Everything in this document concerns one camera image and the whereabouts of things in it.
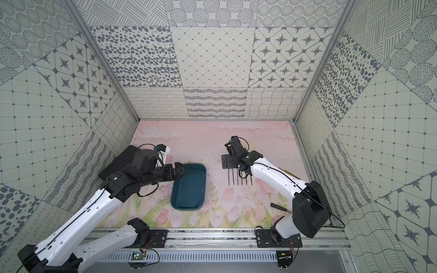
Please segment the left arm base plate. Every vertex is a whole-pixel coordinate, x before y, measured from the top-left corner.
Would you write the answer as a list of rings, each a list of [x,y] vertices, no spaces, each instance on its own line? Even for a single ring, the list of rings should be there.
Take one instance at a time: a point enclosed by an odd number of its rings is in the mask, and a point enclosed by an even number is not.
[[[139,234],[136,234],[134,242],[129,246],[125,246],[125,248],[164,248],[167,240],[167,234],[168,230],[164,229],[144,230]]]

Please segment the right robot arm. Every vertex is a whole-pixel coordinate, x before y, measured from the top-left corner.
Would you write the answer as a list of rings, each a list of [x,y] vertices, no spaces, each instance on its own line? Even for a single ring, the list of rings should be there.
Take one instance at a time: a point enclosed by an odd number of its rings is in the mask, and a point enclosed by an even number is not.
[[[232,136],[222,156],[224,168],[235,169],[242,179],[254,177],[267,183],[291,202],[291,214],[276,221],[271,228],[274,237],[288,239],[295,235],[313,238],[331,218],[329,202],[323,187],[316,181],[305,182],[270,163],[261,153],[249,151],[241,138]]]

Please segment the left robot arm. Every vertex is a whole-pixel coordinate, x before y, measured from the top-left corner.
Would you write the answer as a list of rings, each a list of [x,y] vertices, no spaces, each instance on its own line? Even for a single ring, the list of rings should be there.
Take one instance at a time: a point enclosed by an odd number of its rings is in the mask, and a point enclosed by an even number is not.
[[[18,252],[20,268],[30,273],[82,273],[107,255],[128,246],[143,250],[151,245],[150,227],[133,218],[122,228],[91,243],[85,237],[109,213],[131,196],[140,196],[147,185],[181,179],[188,167],[165,162],[169,148],[138,149],[133,160],[109,175],[91,199],[52,235],[37,245],[26,245]]]

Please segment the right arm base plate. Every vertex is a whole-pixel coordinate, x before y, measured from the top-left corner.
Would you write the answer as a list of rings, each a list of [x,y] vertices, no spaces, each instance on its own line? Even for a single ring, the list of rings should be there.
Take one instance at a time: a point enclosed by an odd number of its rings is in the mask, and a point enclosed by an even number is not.
[[[276,231],[270,229],[256,229],[254,233],[258,248],[290,248],[291,246],[301,248],[303,246],[299,234],[283,238]]]

